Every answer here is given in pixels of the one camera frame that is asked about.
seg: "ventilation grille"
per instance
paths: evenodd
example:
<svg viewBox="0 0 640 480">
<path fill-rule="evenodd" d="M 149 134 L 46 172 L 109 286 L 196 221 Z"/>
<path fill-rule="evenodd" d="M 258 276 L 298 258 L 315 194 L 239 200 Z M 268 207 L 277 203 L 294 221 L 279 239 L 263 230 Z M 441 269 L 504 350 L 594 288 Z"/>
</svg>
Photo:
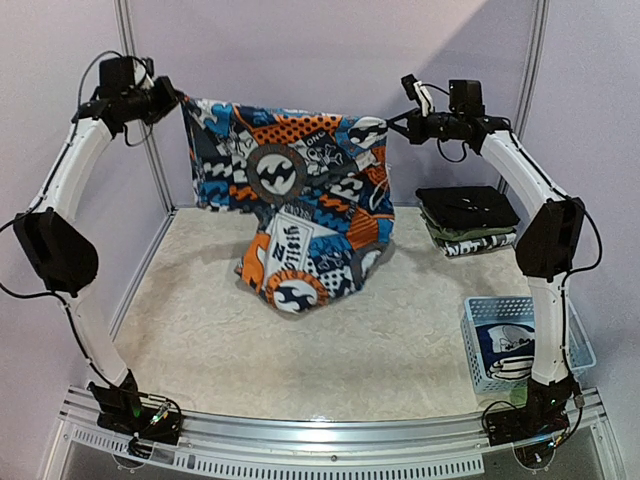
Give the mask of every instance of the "ventilation grille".
<svg viewBox="0 0 640 480">
<path fill-rule="evenodd" d="M 102 433 L 76 426 L 73 440 L 84 445 L 127 457 L 127 443 Z M 420 480 L 463 478 L 484 473 L 481 455 L 469 455 L 457 460 L 426 462 L 406 466 L 373 467 L 260 467 L 255 463 L 214 459 L 203 454 L 182 453 L 178 450 L 171 468 L 198 473 L 219 479 L 250 480 Z"/>
</svg>

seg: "orange polka dot pattern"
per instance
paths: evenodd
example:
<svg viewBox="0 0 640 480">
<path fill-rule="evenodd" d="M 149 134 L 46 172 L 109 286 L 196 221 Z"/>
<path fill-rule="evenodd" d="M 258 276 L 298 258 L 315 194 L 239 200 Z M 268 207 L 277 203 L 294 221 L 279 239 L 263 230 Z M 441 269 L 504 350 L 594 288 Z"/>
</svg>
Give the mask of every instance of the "orange polka dot pattern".
<svg viewBox="0 0 640 480">
<path fill-rule="evenodd" d="M 250 129 L 258 145 L 289 145 L 319 129 L 328 131 L 335 140 L 336 130 L 342 120 L 342 117 L 337 115 L 331 117 L 275 115 L 275 118 L 278 125 Z"/>
</svg>

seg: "laundry basket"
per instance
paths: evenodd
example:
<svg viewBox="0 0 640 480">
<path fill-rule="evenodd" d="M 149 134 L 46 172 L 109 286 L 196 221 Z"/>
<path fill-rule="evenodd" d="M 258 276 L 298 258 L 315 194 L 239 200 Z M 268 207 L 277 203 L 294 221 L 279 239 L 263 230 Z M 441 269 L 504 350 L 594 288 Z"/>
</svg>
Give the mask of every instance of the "laundry basket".
<svg viewBox="0 0 640 480">
<path fill-rule="evenodd" d="M 464 338 L 473 389 L 477 394 L 511 390 L 526 385 L 527 379 L 498 380 L 487 376 L 476 327 L 494 323 L 513 323 L 535 328 L 531 297 L 470 297 L 465 301 L 462 319 Z M 578 377 L 596 364 L 591 343 L 571 302 L 569 302 L 569 361 Z"/>
</svg>

